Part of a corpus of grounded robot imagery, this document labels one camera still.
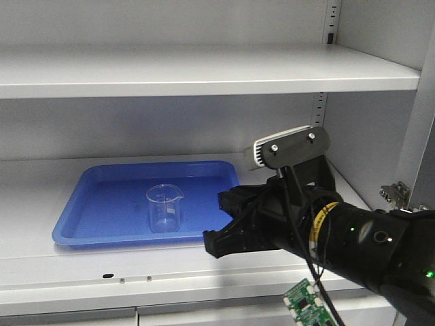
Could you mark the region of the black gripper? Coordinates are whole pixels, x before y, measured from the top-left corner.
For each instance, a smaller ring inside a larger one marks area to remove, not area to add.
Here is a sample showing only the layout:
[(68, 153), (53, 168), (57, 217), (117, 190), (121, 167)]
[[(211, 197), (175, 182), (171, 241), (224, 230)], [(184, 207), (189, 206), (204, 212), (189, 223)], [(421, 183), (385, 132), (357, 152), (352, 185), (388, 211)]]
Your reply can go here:
[(284, 249), (319, 253), (322, 228), (343, 199), (325, 156), (295, 166), (259, 185), (239, 185), (220, 192), (220, 210), (234, 216), (221, 230), (206, 230), (206, 252), (225, 255)]

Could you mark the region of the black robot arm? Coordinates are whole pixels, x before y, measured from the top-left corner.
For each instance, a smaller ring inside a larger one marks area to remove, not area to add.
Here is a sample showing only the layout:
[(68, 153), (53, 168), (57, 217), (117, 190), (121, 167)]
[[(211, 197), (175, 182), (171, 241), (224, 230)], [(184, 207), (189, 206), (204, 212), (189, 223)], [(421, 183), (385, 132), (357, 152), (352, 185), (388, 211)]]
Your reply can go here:
[(209, 254), (283, 249), (384, 297), (411, 325), (434, 324), (433, 211), (346, 203), (324, 156), (268, 166), (279, 175), (219, 194), (232, 219), (204, 232)]

